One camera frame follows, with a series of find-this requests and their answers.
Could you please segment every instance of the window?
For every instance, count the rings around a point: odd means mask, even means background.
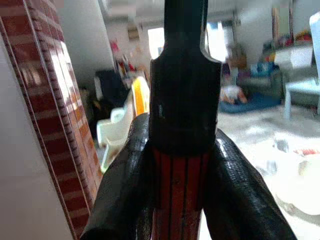
[[[208,22],[205,49],[214,59],[226,62],[228,58],[227,46],[234,42],[233,21]],[[165,44],[163,27],[149,29],[149,49],[152,59],[161,54]]]

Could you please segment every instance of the white floor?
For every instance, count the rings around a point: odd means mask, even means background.
[[[309,109],[293,106],[291,120],[288,121],[284,120],[283,112],[284,107],[279,106],[242,114],[220,113],[218,127],[238,145],[251,164],[258,168],[265,168],[270,159],[289,159],[293,156],[274,147],[275,139],[286,139],[291,152],[300,148],[320,148],[318,117],[314,117]],[[320,215],[305,214],[290,202],[280,200],[277,197],[279,186],[275,178],[266,176],[264,180],[298,240],[319,240]],[[205,217],[201,220],[200,239],[211,239]]]

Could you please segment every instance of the white table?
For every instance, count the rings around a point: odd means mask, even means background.
[[[320,115],[320,79],[307,78],[285,84],[284,118],[287,120],[290,119],[291,114],[291,92],[319,95],[317,114]]]

